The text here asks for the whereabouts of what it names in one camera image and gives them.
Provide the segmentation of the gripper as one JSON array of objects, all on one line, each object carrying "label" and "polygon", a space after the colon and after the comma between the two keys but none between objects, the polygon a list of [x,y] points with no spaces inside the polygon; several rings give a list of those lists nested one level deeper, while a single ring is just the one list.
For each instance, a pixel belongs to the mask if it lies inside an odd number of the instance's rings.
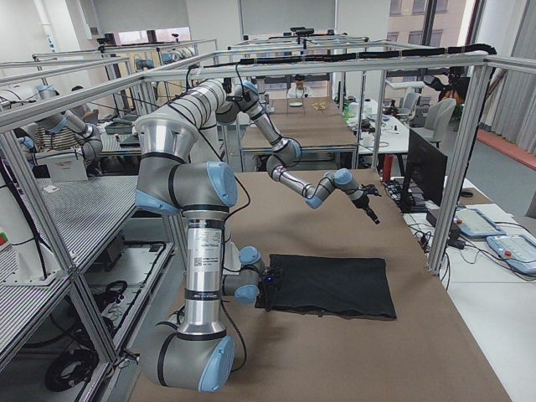
[{"label": "gripper", "polygon": [[260,290],[263,300],[272,300],[279,290],[279,272],[267,271],[261,279]]},{"label": "gripper", "polygon": [[375,224],[380,223],[377,214],[369,207],[369,196],[366,193],[353,199],[352,203],[356,208],[365,210],[366,215],[368,215]]}]

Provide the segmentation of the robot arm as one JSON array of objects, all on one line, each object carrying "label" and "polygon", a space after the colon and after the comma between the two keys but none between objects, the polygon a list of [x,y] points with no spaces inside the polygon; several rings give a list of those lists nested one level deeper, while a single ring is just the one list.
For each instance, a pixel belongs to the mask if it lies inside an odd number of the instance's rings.
[{"label": "robot arm", "polygon": [[340,190],[356,208],[379,222],[369,206],[366,189],[347,169],[327,173],[318,185],[289,173],[287,167],[299,161],[301,147],[281,134],[248,81],[228,94],[219,80],[205,80],[139,119],[136,128],[143,132],[148,148],[142,153],[137,206],[162,216],[181,214],[191,221],[213,220],[216,228],[223,228],[238,200],[235,175],[220,159],[190,163],[188,156],[207,126],[215,121],[234,121],[240,112],[250,117],[271,146],[266,168],[272,180],[301,195],[313,209]]},{"label": "robot arm", "polygon": [[156,324],[142,370],[161,386],[216,392],[235,360],[235,341],[219,318],[224,221],[238,198],[235,176],[221,161],[188,162],[198,128],[183,118],[144,116],[136,129],[142,139],[137,206],[188,221],[183,318]]}]

